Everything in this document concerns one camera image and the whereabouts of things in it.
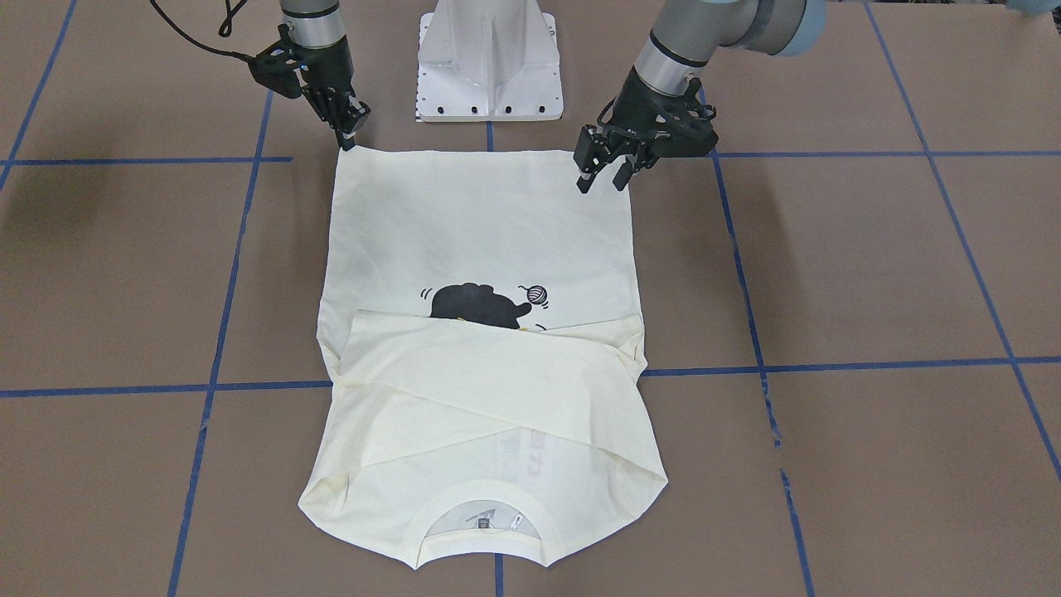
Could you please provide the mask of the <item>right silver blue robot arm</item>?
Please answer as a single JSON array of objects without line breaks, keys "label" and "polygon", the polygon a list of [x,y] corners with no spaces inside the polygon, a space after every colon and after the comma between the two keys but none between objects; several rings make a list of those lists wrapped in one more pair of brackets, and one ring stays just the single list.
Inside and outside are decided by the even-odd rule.
[{"label": "right silver blue robot arm", "polygon": [[281,1],[288,55],[296,80],[319,120],[333,129],[342,151],[356,146],[356,131],[371,107],[356,98],[352,57],[338,1]]}]

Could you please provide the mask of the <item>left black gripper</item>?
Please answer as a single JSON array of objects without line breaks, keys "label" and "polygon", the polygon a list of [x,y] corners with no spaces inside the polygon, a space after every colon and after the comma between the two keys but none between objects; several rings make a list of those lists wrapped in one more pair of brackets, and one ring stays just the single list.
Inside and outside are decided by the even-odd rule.
[{"label": "left black gripper", "polygon": [[610,158],[626,155],[613,178],[622,192],[642,169],[640,158],[701,158],[717,146],[716,110],[700,101],[705,88],[700,77],[682,76],[678,87],[678,95],[663,94],[629,72],[618,96],[598,115],[598,126],[587,124],[579,131],[574,163],[579,166],[576,186],[582,194]]}]

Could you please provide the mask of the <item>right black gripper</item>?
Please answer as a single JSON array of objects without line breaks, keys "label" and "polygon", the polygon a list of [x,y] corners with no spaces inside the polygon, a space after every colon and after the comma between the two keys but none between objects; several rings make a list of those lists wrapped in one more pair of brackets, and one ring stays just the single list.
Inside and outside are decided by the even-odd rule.
[{"label": "right black gripper", "polygon": [[303,95],[314,112],[329,125],[335,125],[342,151],[356,146],[356,131],[371,116],[371,107],[356,99],[352,86],[353,65],[348,43],[299,50],[303,65]]}]

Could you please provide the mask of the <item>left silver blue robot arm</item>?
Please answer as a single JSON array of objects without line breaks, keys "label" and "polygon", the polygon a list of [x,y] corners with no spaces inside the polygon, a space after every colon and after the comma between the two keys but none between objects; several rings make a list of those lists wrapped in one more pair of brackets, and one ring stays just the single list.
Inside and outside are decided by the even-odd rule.
[{"label": "left silver blue robot arm", "polygon": [[663,158],[703,158],[719,143],[701,73],[720,48],[765,56],[807,52],[827,24],[822,1],[667,1],[618,95],[579,133],[580,192],[606,166],[622,190]]}]

